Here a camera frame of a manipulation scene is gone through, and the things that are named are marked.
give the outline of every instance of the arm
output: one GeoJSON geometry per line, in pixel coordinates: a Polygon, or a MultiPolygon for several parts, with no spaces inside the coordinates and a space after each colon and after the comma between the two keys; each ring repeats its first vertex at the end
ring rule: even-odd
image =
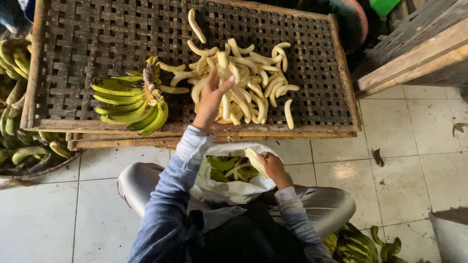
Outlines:
{"type": "Polygon", "coordinates": [[[187,218],[189,190],[195,183],[205,152],[213,142],[213,136],[206,134],[221,97],[233,83],[234,80],[229,79],[217,88],[217,71],[213,70],[210,75],[193,125],[187,127],[169,166],[160,174],[158,185],[151,192],[130,250],[129,262],[162,262],[184,257],[181,249],[186,232],[183,223],[187,218]]]}
{"type": "Polygon", "coordinates": [[[304,252],[311,261],[335,262],[331,259],[317,232],[315,232],[302,201],[297,196],[294,187],[288,179],[280,158],[268,152],[258,154],[257,156],[265,166],[267,175],[278,187],[275,197],[281,218],[285,222],[285,228],[304,242],[304,252]]]}

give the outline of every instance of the hand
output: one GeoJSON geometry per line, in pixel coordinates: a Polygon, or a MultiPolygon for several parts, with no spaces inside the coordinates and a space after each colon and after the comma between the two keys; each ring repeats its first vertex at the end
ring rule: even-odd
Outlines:
{"type": "Polygon", "coordinates": [[[265,166],[266,174],[275,182],[279,190],[291,186],[283,162],[278,156],[270,152],[263,152],[257,154],[257,158],[262,162],[263,166],[265,166]]]}
{"type": "Polygon", "coordinates": [[[221,98],[234,85],[235,77],[232,75],[227,81],[219,86],[218,68],[211,71],[202,91],[202,99],[198,107],[197,116],[193,120],[193,126],[202,130],[205,134],[210,133],[210,126],[218,114],[221,98]]]}

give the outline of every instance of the blue jacket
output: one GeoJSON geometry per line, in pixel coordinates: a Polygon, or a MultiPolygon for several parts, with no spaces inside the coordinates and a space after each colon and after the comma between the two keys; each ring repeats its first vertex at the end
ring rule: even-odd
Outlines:
{"type": "MultiPolygon", "coordinates": [[[[190,255],[183,246],[184,242],[191,237],[201,236],[207,229],[196,230],[194,227],[184,226],[190,200],[189,190],[195,183],[200,164],[212,142],[212,135],[207,136],[201,130],[188,126],[168,167],[160,174],[159,183],[151,193],[128,262],[162,262],[163,257],[167,259],[168,251],[174,250],[178,253],[173,255],[171,262],[191,262],[190,255]]],[[[279,190],[275,197],[285,223],[284,227],[303,242],[308,261],[335,262],[315,232],[294,188],[291,186],[279,190]]],[[[215,228],[245,211],[240,207],[229,209],[232,210],[213,211],[220,216],[205,215],[206,225],[215,228]]]]}

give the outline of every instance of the sleeve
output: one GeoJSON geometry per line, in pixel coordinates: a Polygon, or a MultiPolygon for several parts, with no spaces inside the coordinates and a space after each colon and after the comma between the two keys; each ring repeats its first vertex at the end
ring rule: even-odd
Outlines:
{"type": "Polygon", "coordinates": [[[290,186],[277,191],[275,197],[285,228],[304,242],[304,251],[309,261],[335,262],[314,230],[314,226],[307,217],[304,205],[294,191],[294,187],[290,186]]]}
{"type": "Polygon", "coordinates": [[[128,262],[162,262],[181,256],[189,190],[212,142],[212,135],[207,136],[194,126],[188,126],[168,167],[160,174],[158,185],[151,192],[128,262]]]}

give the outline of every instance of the green container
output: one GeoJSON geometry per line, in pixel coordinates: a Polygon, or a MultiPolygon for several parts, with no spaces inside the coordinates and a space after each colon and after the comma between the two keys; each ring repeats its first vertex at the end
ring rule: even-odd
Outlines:
{"type": "Polygon", "coordinates": [[[383,20],[387,19],[388,13],[398,5],[401,0],[369,0],[369,4],[383,20]]]}

